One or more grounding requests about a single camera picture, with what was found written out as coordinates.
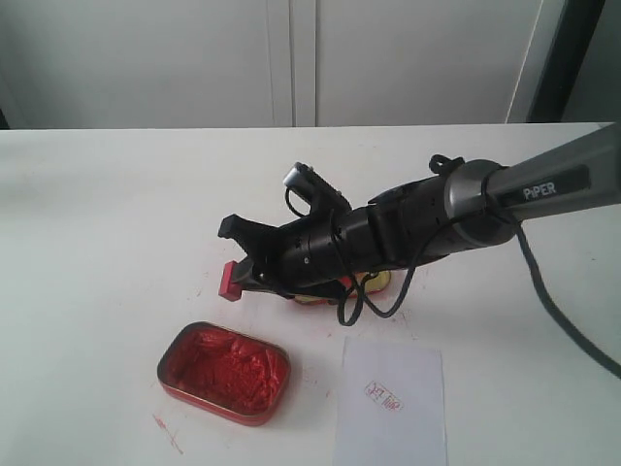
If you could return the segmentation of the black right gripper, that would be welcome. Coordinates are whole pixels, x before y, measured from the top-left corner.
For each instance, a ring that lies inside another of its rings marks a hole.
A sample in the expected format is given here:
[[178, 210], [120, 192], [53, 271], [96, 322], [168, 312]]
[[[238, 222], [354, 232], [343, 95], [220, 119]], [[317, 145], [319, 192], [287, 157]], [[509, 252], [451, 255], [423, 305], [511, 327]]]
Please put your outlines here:
[[374, 267], [374, 233], [365, 208], [280, 226], [232, 214], [220, 222], [217, 237], [234, 241], [245, 252], [238, 262], [242, 291], [291, 298], [257, 265], [276, 265], [278, 277], [293, 287], [327, 283], [348, 271]]

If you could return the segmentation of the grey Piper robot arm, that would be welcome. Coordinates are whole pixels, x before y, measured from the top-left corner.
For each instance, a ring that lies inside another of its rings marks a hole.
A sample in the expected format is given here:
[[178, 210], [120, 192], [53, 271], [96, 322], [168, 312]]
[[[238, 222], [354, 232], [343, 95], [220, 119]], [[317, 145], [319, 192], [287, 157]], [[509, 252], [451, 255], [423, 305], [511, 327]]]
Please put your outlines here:
[[352, 208], [303, 163], [285, 186], [310, 207], [271, 226], [231, 215], [218, 234], [244, 251], [223, 270], [220, 295], [246, 291], [337, 300], [348, 274], [404, 270], [512, 238], [504, 219], [555, 216], [620, 200], [620, 127], [611, 124], [505, 167], [435, 155], [430, 178], [389, 189]]

